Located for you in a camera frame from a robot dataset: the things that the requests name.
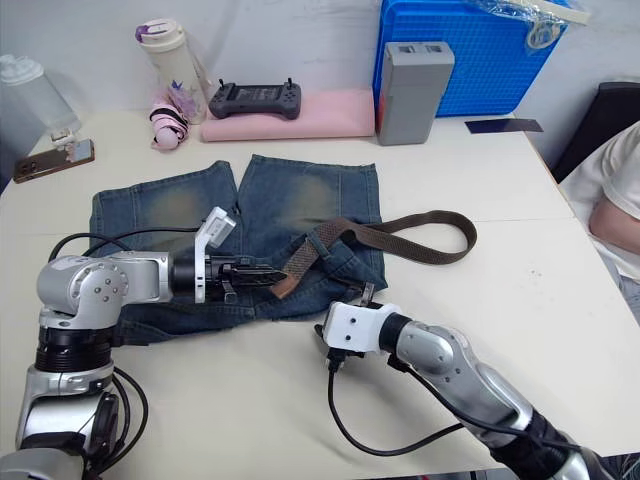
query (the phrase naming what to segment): game controller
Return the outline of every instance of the game controller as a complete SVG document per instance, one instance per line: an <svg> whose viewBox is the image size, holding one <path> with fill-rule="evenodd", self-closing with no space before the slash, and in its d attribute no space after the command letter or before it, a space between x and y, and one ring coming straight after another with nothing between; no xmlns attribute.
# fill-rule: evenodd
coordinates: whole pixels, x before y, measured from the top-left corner
<svg viewBox="0 0 640 480"><path fill-rule="evenodd" d="M232 113L279 113L289 120L300 115L302 90L291 78L282 85L236 85L224 83L209 102L209 110L216 118Z"/></svg>

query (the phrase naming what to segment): black cable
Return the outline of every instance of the black cable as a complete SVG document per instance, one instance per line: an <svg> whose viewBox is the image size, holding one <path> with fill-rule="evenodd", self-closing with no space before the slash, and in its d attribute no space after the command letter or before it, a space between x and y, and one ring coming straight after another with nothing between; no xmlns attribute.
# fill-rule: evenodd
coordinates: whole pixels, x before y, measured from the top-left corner
<svg viewBox="0 0 640 480"><path fill-rule="evenodd" d="M476 427L480 427L485 430L489 430L496 433L504 433L504 434L513 435L516 437L529 437L533 442L546 445L547 447L562 448L566 450L575 450L577 452L580 452L582 450L582 447L580 447L579 445L575 445L573 443L557 442L555 440L546 440L544 438L534 437L529 432L526 432L524 430L516 430L515 428L501 427L499 425L484 422L477 418L471 417L470 415L467 415L465 412L463 412L462 410L454 406L452 403L450 403L446 398L444 398L440 394L440 392L438 392L438 390L436 390L433 387L433 385L431 385L424 378L422 378L414 369L407 366L404 370L407 371L414 379L416 379L423 387L429 390L429 392L431 392L431 394L434 397L436 397L436 400L438 400L447 410L453 413L453 415L455 415L456 418L459 418L460 420L470 423L471 425L475 425Z"/></svg>
<svg viewBox="0 0 640 480"><path fill-rule="evenodd" d="M112 376L113 384L118 390L118 394L120 394L120 399L122 400L122 409L124 410L124 423L122 425L122 433L120 433L120 438L116 441L115 448L111 455L109 455L103 462L108 461L110 458L115 457L122 447L124 447L125 440L127 439L127 435L129 434L129 426L131 425L131 404L129 403L129 395L127 395L127 391L124 389L124 386L118 380L118 377L115 375Z"/></svg>
<svg viewBox="0 0 640 480"><path fill-rule="evenodd" d="M131 230L130 232L119 233L118 235L114 235L111 238L114 240L120 240L121 238L130 237L132 235L138 235L140 233L150 233L150 232L184 232L184 233L195 233L200 229L200 227L149 227L149 228L141 228L139 230ZM111 243L108 240L104 240L100 243L97 243L93 247L89 248L86 252L82 254L83 257L88 257L96 250L104 247L105 245Z"/></svg>
<svg viewBox="0 0 640 480"><path fill-rule="evenodd" d="M363 452L366 452L370 455L376 455L378 457L395 457L397 455L404 455L406 453L413 452L414 450L417 450L426 445L429 445L430 443L435 442L439 438L444 437L445 435L448 435L451 432L455 432L456 430L460 430L461 428L463 428L462 424L456 423L455 425L451 425L447 428L443 428L442 430L432 435L429 435L428 437L425 437L422 440L412 443L411 445L408 445L403 448L397 448L395 450L376 450L376 449L367 447L366 445L363 445L358 440L356 440L353 436L351 436L351 434L348 432L348 430L342 423L342 420L340 420L340 415L338 415L338 411L336 410L336 406L333 401L334 377L335 377L335 371L330 370L329 384L327 387L327 397L329 399L329 409L331 410L331 415L333 416L333 419L335 420L336 425L338 426L338 429L340 430L342 435L344 435L344 437L349 441L349 443L351 443L351 445L353 445L357 449L362 450Z"/></svg>
<svg viewBox="0 0 640 480"><path fill-rule="evenodd" d="M140 403L142 404L142 420L140 421L138 431L134 435L133 439L131 439L131 442L129 442L118 455L109 459L104 464L101 464L99 468L96 469L96 473L98 475L103 473L105 470L113 467L116 463L122 460L122 458L127 455L127 453L131 451L131 449L135 446L136 443L138 443L138 440L140 440L140 437L144 433L144 429L147 426L147 420L149 419L149 401L147 400L147 396L145 395L144 390L142 390L142 387L133 379L133 377L131 377L131 375L129 375L127 372L124 372L120 368L114 367L113 371L114 373L117 373L122 378L124 378L138 394Z"/></svg>
<svg viewBox="0 0 640 480"><path fill-rule="evenodd" d="M131 250L126 243L123 243L116 238L112 238L107 235L102 235L101 233L88 233L88 232L74 233L73 235L64 237L62 240L60 240L56 244L55 247L53 247L53 250L51 250L51 254L49 255L49 261L54 260L58 256L58 253L60 253L60 250L62 250L62 247L64 247L71 240L75 240L76 238L99 238L100 240L103 240L106 243L113 243L114 245L117 245L123 250Z"/></svg>

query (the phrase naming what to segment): person's arm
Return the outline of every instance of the person's arm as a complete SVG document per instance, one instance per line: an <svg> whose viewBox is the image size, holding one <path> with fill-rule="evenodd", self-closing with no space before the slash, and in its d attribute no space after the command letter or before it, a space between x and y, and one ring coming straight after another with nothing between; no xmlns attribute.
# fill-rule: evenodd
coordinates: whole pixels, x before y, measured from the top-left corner
<svg viewBox="0 0 640 480"><path fill-rule="evenodd" d="M589 230L607 243L640 255L640 220L618 208L605 195L589 218Z"/></svg>

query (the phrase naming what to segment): blue plastic crate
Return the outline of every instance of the blue plastic crate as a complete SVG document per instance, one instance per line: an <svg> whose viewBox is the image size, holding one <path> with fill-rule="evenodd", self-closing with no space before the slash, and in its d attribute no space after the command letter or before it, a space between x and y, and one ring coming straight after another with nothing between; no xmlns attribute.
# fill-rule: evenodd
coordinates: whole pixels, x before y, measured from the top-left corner
<svg viewBox="0 0 640 480"><path fill-rule="evenodd" d="M464 0L384 0L373 77L376 106L387 42L444 41L456 60L437 116L512 112L558 42L527 51L528 29L525 22L491 15Z"/></svg>

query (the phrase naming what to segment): smartphone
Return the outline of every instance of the smartphone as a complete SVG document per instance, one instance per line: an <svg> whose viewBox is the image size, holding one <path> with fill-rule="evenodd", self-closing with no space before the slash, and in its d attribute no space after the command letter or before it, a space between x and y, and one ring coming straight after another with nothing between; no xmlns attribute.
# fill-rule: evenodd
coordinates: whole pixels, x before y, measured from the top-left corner
<svg viewBox="0 0 640 480"><path fill-rule="evenodd" d="M67 168L82 165L95 159L92 140L70 143L61 150L48 150L16 162L13 181L26 182Z"/></svg>

